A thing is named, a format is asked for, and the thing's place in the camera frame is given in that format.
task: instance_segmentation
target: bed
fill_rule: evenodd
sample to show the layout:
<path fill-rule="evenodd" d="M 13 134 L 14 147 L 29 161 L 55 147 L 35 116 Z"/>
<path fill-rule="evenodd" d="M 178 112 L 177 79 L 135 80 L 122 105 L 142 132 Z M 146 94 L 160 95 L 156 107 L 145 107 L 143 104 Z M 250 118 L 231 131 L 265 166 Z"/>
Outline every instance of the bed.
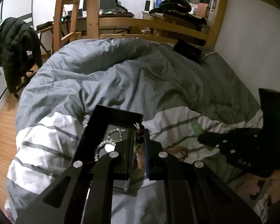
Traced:
<path fill-rule="evenodd" d="M 70 33 L 61 37 L 59 15 L 73 4 Z M 241 170 L 218 149 L 197 141 L 197 127 L 224 133 L 262 127 L 259 104 L 212 48 L 227 0 L 219 0 L 208 35 L 178 25 L 133 18 L 99 18 L 99 0 L 88 0 L 87 36 L 75 32 L 79 0 L 56 0 L 54 55 L 24 89 L 16 117 L 17 151 L 6 180 L 14 219 L 71 163 L 94 107 L 102 104 L 143 114 L 153 140 L 182 161 L 204 161 L 224 182 Z M 199 63 L 173 51 L 176 41 L 147 35 L 99 35 L 99 26 L 158 28 L 206 41 Z M 184 157 L 180 149 L 187 149 Z M 114 191 L 112 223 L 164 223 L 162 184 L 132 176 L 127 193 Z M 264 196 L 253 209 L 267 220 Z"/>

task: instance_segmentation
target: wooden bed frame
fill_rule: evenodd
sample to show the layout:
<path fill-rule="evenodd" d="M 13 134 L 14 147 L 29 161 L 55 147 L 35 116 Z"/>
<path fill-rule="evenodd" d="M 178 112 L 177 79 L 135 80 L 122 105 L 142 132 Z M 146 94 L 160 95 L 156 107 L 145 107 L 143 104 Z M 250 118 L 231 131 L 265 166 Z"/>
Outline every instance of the wooden bed frame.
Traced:
<path fill-rule="evenodd" d="M 78 8 L 80 0 L 56 0 L 54 28 L 53 28 L 53 47 L 54 51 L 58 51 L 65 42 L 74 41 L 81 38 L 136 38 L 140 37 L 146 40 L 156 42 L 176 43 L 177 40 L 151 35 L 139 34 L 103 34 L 99 35 L 99 26 L 131 26 L 139 28 L 154 28 L 180 33 L 187 36 L 192 36 L 205 41 L 205 46 L 214 48 L 221 24 L 223 22 L 224 13 L 228 0 L 217 0 L 217 6 L 214 13 L 212 25 L 208 34 L 186 28 L 180 25 L 171 24 L 163 21 L 145 20 L 137 18 L 99 18 L 100 0 L 87 0 L 87 36 L 82 36 L 82 32 L 76 32 L 76 24 L 78 17 Z M 275 7 L 278 7 L 275 0 L 262 0 Z M 63 5 L 73 4 L 70 32 L 61 37 L 61 21 Z"/>

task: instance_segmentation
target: cardboard box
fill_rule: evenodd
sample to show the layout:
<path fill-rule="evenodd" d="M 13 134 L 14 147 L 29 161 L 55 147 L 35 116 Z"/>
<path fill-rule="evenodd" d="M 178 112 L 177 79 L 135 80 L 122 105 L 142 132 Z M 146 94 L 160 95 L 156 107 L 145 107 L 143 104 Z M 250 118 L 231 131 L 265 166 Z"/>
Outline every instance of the cardboard box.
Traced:
<path fill-rule="evenodd" d="M 207 3 L 199 3 L 197 7 L 197 16 L 207 18 L 209 15 L 210 8 Z"/>

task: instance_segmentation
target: black bead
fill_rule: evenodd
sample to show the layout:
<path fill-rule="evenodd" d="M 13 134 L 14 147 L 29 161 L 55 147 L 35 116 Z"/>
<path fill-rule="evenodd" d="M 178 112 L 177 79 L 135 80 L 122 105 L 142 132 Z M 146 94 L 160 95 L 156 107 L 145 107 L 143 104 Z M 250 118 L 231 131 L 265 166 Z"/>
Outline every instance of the black bead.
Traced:
<path fill-rule="evenodd" d="M 143 144 L 144 142 L 144 138 L 142 136 L 137 136 L 136 137 L 136 143 L 137 144 Z"/>
<path fill-rule="evenodd" d="M 143 136 L 143 135 L 144 135 L 144 130 L 142 130 L 142 129 L 136 129 L 136 135 L 137 135 L 137 136 Z"/>

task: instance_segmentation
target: computer monitor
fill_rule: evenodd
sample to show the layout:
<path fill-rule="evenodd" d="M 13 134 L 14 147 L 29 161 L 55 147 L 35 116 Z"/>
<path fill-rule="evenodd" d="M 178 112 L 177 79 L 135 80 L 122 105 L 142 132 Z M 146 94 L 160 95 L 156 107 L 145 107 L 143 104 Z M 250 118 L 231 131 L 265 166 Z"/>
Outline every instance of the computer monitor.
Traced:
<path fill-rule="evenodd" d="M 116 0 L 101 0 L 100 9 L 114 9 L 116 6 Z M 87 10 L 87 0 L 83 1 L 83 11 Z"/>

